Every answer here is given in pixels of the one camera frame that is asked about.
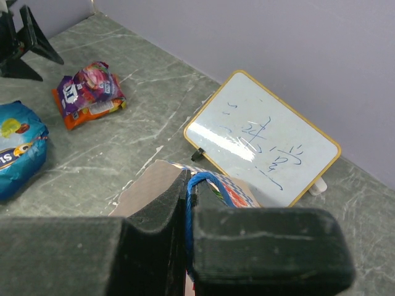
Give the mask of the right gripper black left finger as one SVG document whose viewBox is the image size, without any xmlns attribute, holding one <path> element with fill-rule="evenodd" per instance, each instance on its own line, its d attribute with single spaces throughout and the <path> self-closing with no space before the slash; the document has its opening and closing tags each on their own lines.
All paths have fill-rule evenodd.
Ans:
<svg viewBox="0 0 395 296">
<path fill-rule="evenodd" d="M 1 219 L 2 295 L 183 295 L 188 172 L 130 216 Z"/>
</svg>

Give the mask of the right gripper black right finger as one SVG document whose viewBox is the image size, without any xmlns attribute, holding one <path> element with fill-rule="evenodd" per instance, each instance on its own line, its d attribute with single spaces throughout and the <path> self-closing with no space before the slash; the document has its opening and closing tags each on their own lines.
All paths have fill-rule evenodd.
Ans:
<svg viewBox="0 0 395 296">
<path fill-rule="evenodd" d="M 355 279 L 335 217 L 317 208 L 188 210 L 196 295 L 338 295 Z"/>
</svg>

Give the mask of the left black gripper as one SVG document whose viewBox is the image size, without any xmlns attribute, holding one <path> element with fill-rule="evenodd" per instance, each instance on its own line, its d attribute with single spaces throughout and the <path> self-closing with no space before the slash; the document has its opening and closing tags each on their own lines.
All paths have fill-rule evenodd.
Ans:
<svg viewBox="0 0 395 296">
<path fill-rule="evenodd" d="M 22 59 L 11 57 L 31 51 L 59 65 L 63 65 L 64 60 L 51 46 L 27 5 L 19 10 L 23 27 L 16 32 L 14 13 L 10 9 L 15 3 L 1 1 L 1 77 L 43 81 Z"/>
</svg>

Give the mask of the blue checkered paper bag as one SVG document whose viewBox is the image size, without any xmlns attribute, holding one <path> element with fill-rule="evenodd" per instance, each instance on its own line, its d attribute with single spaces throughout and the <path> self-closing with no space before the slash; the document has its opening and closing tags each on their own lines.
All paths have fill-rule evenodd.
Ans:
<svg viewBox="0 0 395 296">
<path fill-rule="evenodd" d="M 226 205 L 214 180 L 204 171 L 158 160 L 120 195 L 111 216 L 123 218 L 112 265 L 109 295 L 184 295 L 188 256 L 185 247 L 186 199 L 209 208 Z"/>
</svg>

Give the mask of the purple snack packet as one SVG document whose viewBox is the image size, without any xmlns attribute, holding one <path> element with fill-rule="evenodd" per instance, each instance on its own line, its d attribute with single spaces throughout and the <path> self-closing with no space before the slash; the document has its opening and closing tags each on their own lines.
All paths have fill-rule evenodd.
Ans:
<svg viewBox="0 0 395 296">
<path fill-rule="evenodd" d="M 125 97 L 117 76 L 100 61 L 82 68 L 74 76 L 64 76 L 56 94 L 64 117 L 95 103 Z"/>
</svg>

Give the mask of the blue candy packet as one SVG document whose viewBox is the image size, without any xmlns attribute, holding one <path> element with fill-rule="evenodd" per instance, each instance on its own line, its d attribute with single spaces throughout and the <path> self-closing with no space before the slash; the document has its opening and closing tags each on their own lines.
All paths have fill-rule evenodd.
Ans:
<svg viewBox="0 0 395 296">
<path fill-rule="evenodd" d="M 46 161 L 49 131 L 34 111 L 1 105 L 1 200 L 11 198 Z"/>
</svg>

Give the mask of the orange snack packet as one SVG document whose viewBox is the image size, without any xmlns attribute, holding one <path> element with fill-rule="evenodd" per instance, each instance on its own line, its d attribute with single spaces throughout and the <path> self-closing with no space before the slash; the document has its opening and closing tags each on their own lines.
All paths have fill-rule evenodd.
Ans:
<svg viewBox="0 0 395 296">
<path fill-rule="evenodd" d="M 75 112 L 66 112 L 62 104 L 64 94 L 63 90 L 60 90 L 60 87 L 70 87 L 71 85 L 72 77 L 65 76 L 60 82 L 59 87 L 57 89 L 52 89 L 54 101 L 57 105 L 59 113 L 62 115 L 64 125 L 69 131 L 82 125 L 83 123 L 86 123 L 87 121 L 99 119 L 107 114 L 124 109 L 127 106 L 127 100 L 121 96 L 106 102 L 95 102 L 89 104 L 87 107 Z"/>
</svg>

